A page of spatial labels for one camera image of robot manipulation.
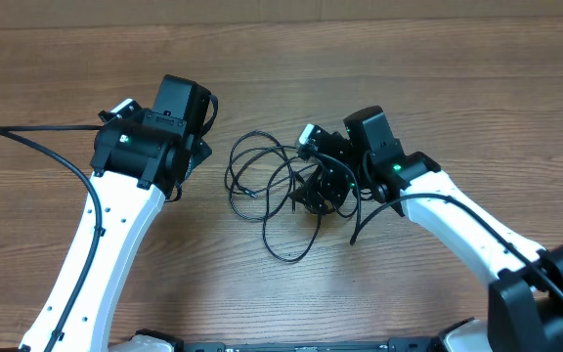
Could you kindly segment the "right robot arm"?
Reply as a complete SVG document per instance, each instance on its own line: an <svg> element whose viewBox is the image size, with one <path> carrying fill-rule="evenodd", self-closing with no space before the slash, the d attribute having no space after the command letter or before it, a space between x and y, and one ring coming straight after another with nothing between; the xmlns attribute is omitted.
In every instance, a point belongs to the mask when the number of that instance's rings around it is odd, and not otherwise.
<svg viewBox="0 0 563 352"><path fill-rule="evenodd" d="M291 198L319 215L364 192L381 210L394 209L439 239L485 286L486 320L443 330L426 351L563 351L563 245L529 240L462 192L422 152L406 154L383 109L358 110L346 132L307 125L298 156L317 169Z"/></svg>

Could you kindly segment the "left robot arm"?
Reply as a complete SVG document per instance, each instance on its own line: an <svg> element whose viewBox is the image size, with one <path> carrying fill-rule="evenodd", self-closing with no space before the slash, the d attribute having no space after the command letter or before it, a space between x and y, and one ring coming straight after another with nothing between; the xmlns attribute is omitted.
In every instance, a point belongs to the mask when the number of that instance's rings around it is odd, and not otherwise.
<svg viewBox="0 0 563 352"><path fill-rule="evenodd" d="M126 99L101 111L86 175L61 155L22 136L22 126L0 126L0 136L35 149L69 169L88 191L84 213L55 285L18 350L181 351L181 339L137 330L111 345L109 334L140 244L167 202L212 151L203 141L218 99L196 82L167 74L150 108Z"/></svg>

